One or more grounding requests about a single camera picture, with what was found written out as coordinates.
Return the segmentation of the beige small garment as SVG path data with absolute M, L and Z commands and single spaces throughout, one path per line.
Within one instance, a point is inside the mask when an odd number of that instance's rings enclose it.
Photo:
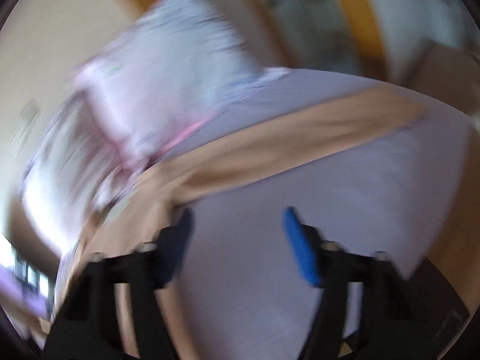
M 245 187 L 321 158 L 341 153 L 416 122 L 425 107 L 386 87 L 369 88 L 266 120 L 144 172 L 126 207 L 109 224 L 85 229 L 59 287 L 63 311 L 95 252 L 121 256 L 162 234 L 176 206 Z

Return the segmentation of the lavender bed sheet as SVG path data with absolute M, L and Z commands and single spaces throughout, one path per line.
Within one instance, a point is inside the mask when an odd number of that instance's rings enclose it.
M 192 203 L 177 282 L 201 359 L 296 359 L 320 292 L 299 274 L 282 214 L 354 254 L 387 252 L 411 275 L 439 235 L 473 133 L 469 116 L 406 88 L 426 115 L 375 141 Z

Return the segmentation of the white floral pillow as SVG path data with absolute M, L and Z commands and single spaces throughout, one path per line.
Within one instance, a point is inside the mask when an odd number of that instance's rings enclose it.
M 73 81 L 128 161 L 154 158 L 287 75 L 263 67 L 214 0 L 158 0 Z

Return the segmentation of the wall switch plate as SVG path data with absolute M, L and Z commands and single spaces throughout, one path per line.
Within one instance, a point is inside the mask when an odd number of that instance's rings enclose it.
M 27 143 L 29 136 L 38 120 L 41 108 L 32 98 L 19 113 L 19 121 L 10 136 L 10 148 L 17 158 Z

